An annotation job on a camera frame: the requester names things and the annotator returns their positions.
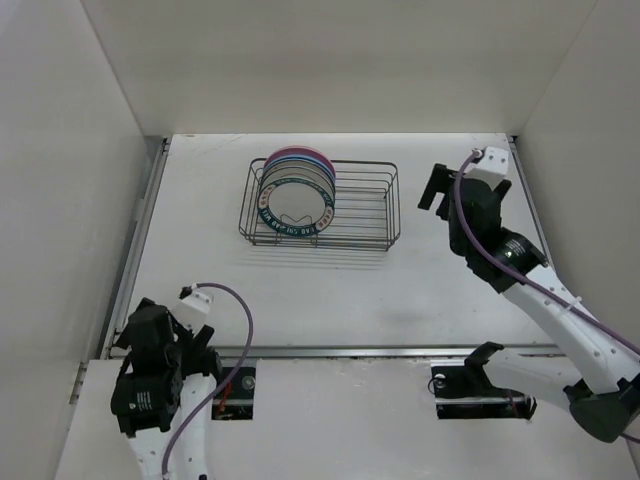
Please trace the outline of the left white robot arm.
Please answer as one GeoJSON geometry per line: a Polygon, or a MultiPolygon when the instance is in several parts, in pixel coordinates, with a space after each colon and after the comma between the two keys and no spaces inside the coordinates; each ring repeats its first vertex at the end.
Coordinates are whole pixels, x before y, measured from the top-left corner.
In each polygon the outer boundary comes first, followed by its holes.
{"type": "Polygon", "coordinates": [[[172,309],[148,298],[129,316],[116,346],[128,351],[110,400],[143,479],[211,479],[205,447],[208,403],[180,425],[205,398],[223,387],[224,373],[209,345],[212,300],[194,292],[172,309]]]}

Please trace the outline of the white plate flower outline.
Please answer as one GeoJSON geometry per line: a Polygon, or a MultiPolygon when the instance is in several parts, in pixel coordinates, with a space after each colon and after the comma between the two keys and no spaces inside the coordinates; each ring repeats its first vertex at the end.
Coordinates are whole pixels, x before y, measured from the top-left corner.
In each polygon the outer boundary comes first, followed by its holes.
{"type": "Polygon", "coordinates": [[[266,186],[269,185],[276,180],[281,179],[303,179],[308,180],[312,183],[315,183],[326,190],[328,193],[335,193],[334,186],[329,182],[329,180],[321,173],[317,173],[315,171],[306,169],[306,168],[284,168],[274,172],[268,172],[261,180],[261,185],[266,186]]]}

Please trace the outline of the green rimmed white plate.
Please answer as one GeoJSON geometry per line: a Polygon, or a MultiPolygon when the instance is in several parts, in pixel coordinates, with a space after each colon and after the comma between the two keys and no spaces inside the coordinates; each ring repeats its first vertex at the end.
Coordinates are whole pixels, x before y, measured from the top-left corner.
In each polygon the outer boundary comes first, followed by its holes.
{"type": "Polygon", "coordinates": [[[303,179],[281,179],[262,186],[257,204],[262,222],[284,236],[311,237],[333,221],[334,199],[319,185],[303,179]]]}

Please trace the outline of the white plate orange sunburst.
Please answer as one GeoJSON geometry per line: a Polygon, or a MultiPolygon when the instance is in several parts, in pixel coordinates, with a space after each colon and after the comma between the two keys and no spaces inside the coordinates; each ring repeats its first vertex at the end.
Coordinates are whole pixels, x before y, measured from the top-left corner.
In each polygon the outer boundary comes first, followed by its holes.
{"type": "Polygon", "coordinates": [[[331,187],[335,186],[335,179],[321,166],[306,160],[289,160],[274,165],[264,171],[262,183],[268,184],[278,179],[300,177],[316,183],[324,181],[331,187]]]}

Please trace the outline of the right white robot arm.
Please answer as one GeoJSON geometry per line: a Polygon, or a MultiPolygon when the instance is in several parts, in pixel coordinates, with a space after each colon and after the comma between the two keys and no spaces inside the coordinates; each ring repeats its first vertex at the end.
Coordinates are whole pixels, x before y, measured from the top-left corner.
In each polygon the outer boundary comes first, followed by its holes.
{"type": "Polygon", "coordinates": [[[433,167],[418,203],[446,221],[449,247],[467,268],[527,314],[551,338],[571,366],[551,367],[496,342],[485,342],[463,367],[434,383],[445,399],[523,394],[515,414],[530,419],[543,400],[566,412],[590,436],[612,443],[626,437],[639,416],[639,350],[595,320],[523,235],[501,224],[501,203],[511,183],[490,186],[443,164],[433,167]]]}

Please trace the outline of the grey wire dish rack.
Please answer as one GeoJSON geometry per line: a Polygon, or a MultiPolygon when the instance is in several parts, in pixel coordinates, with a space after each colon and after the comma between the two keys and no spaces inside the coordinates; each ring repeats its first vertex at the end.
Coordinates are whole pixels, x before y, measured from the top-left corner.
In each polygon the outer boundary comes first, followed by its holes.
{"type": "Polygon", "coordinates": [[[390,162],[335,160],[335,181],[294,160],[249,164],[238,230],[254,246],[387,251],[400,237],[398,169],[390,162]]]}

